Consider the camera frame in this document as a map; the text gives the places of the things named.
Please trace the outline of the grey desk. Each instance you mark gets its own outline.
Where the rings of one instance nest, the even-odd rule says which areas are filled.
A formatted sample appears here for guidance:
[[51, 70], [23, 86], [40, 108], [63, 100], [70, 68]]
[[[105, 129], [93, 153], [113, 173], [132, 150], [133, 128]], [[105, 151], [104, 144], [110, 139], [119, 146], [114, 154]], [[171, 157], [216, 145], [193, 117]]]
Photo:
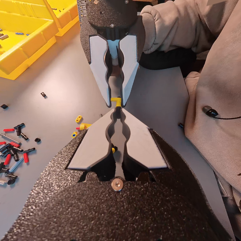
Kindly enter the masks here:
[[[1, 185], [1, 239], [19, 216], [35, 182], [52, 158], [72, 139], [78, 115], [93, 124], [110, 111], [80, 43], [76, 23], [16, 80], [1, 78], [1, 132], [25, 123], [22, 148], [36, 148], [16, 169], [13, 185]], [[188, 92], [179, 67], [150, 71], [140, 67], [125, 110], [153, 128], [194, 171], [213, 212], [234, 237], [212, 168], [178, 126], [185, 120]]]

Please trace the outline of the person's right forearm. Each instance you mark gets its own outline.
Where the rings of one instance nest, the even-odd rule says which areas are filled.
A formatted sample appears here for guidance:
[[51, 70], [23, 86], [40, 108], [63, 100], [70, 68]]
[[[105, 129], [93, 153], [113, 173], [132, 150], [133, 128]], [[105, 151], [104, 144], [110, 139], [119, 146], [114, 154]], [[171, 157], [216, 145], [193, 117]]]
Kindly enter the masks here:
[[211, 34], [204, 22], [207, 1], [167, 1], [145, 6], [140, 15], [145, 28], [145, 54], [156, 50], [192, 49], [195, 53], [209, 50]]

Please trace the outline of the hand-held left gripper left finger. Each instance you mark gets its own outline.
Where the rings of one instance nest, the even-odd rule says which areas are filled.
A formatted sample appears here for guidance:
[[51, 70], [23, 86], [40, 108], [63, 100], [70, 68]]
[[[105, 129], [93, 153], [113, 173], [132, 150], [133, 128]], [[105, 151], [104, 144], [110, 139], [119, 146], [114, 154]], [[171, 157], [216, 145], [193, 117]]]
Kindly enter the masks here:
[[111, 137], [115, 133], [115, 109], [92, 124], [71, 157], [69, 169], [87, 170], [111, 153]]

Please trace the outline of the scattered small building pieces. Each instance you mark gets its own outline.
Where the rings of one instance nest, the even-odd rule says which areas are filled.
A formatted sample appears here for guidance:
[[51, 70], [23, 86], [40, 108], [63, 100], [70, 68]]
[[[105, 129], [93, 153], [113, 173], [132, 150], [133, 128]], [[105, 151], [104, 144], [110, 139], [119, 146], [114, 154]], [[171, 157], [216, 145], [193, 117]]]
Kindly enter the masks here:
[[47, 114], [41, 110], [47, 97], [17, 99], [1, 111], [1, 189], [14, 187], [20, 179], [17, 169], [28, 167], [41, 153], [46, 137]]

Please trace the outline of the person's beige sweatshirt torso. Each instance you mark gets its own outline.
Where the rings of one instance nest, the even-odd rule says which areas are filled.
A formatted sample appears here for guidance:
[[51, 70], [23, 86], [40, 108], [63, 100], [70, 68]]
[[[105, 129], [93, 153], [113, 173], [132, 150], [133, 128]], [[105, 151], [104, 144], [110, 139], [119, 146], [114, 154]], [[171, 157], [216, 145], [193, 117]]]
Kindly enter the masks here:
[[206, 6], [206, 1], [191, 1], [198, 14], [198, 43], [212, 46], [198, 77], [186, 78], [190, 102], [185, 134], [217, 173], [240, 214], [240, 118], [214, 119], [204, 114], [204, 106], [219, 113], [219, 118], [240, 116], [240, 1], [225, 1]]

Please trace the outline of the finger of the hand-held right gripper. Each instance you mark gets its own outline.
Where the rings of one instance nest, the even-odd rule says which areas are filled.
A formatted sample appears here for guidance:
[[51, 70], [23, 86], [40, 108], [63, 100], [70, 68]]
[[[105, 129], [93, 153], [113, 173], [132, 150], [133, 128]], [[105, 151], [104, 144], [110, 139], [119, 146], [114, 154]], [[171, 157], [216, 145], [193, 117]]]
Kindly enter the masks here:
[[139, 63], [137, 62], [136, 35], [126, 35], [119, 41], [119, 64], [123, 81], [121, 88], [121, 105], [125, 107], [139, 67]]
[[111, 103], [109, 77], [112, 73], [112, 57], [108, 42], [101, 35], [90, 36], [90, 68], [106, 103]]

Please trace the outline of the yellow plastic bin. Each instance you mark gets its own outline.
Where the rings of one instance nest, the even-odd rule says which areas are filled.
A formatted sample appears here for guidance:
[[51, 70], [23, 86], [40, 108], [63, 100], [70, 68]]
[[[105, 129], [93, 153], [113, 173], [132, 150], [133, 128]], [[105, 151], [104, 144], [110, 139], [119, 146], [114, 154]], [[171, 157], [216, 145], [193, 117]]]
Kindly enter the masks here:
[[58, 27], [56, 36], [63, 36], [79, 21], [76, 0], [45, 0], [45, 3]]
[[30, 8], [30, 16], [1, 11], [1, 77], [15, 80], [53, 44], [57, 25], [48, 8]]

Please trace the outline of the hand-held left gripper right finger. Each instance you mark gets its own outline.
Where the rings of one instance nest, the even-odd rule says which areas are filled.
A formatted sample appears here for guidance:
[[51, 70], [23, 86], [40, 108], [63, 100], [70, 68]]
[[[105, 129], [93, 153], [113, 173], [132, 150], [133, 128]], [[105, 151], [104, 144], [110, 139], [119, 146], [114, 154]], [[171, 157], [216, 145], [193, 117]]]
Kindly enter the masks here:
[[121, 122], [129, 157], [148, 169], [168, 167], [147, 125], [125, 109], [121, 109]]

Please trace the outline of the yellow connector with black pin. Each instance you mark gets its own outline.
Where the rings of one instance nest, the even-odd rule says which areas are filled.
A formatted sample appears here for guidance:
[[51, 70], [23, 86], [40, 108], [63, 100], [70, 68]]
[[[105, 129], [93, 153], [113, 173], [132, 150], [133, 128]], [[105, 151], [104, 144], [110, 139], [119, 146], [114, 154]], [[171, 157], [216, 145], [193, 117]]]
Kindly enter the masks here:
[[122, 108], [122, 99], [121, 97], [112, 97], [111, 99], [111, 104], [114, 108]]

